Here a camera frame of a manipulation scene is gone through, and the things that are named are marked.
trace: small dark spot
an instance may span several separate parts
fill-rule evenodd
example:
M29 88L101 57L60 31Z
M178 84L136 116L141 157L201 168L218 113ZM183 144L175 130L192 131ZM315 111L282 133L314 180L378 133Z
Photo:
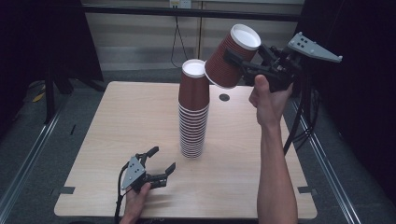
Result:
M220 100L223 101L223 102L226 102L226 101L229 101L229 100L230 100L230 96L227 95L227 94L225 94L225 93L221 94L221 95L219 96L219 98L220 98Z

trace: stack of paper cups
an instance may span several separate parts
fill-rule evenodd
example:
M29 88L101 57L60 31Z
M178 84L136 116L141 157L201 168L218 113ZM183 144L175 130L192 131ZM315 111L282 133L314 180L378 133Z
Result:
M197 158L204 149L209 80L201 60L184 62L182 71L178 93L180 151L187 158Z

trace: red paper cup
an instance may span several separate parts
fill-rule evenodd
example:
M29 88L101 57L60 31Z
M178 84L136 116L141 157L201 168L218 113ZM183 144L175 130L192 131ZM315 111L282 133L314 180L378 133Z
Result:
M180 138L180 141L186 146L197 147L197 146L202 145L205 140L204 140L204 138L194 139L194 140Z
M207 113L207 110L209 109L209 105L204 107L203 109L200 110L189 110L187 108L184 108L180 103L178 104L179 111L182 111L184 114L192 115L192 116L198 116L204 113Z
M239 67L224 61L226 49L237 52L244 61L250 62L262 43L259 35L250 27L236 24L219 44L217 50L205 63L205 75L215 85L230 89L242 76Z
M179 104L190 111L199 111L209 105L209 80L205 76L205 62L197 59L183 63Z
M184 123L190 124L190 125L200 125L203 123L206 123L207 120L207 113L200 115L200 116L191 116L191 115L186 115L183 114L182 112L178 113L180 119L184 121Z
M201 156L203 149L204 149L204 144L202 144L198 147L190 147L190 146L186 146L180 142L181 154L186 158L195 159L195 158Z

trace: wooden table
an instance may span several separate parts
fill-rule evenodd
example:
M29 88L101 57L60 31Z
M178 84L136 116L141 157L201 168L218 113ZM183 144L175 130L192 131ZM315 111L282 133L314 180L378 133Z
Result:
M142 217L257 218L261 130L248 101L251 90L210 86L204 152L187 159L179 149L178 84L110 83L65 183L76 189L60 195L55 214L114 216L120 168L135 153L158 146L147 161L148 173L162 174L174 161L177 168L166 188L150 192ZM230 100L221 101L222 93ZM282 130L286 141L284 120ZM297 190L307 184L293 146L286 159L298 217L314 218L311 194Z

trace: human hand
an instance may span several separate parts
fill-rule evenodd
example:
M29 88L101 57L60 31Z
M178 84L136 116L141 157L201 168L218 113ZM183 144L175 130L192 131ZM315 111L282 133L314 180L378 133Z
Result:
M249 101L257 108L257 122L265 129L279 126L286 102L291 95L292 84L286 91L270 92L265 76L258 75Z
M142 214L150 188L151 184L146 183L138 193L131 189L131 187L126 189L128 192L126 193L125 212L122 220L120 221L121 224L136 223Z

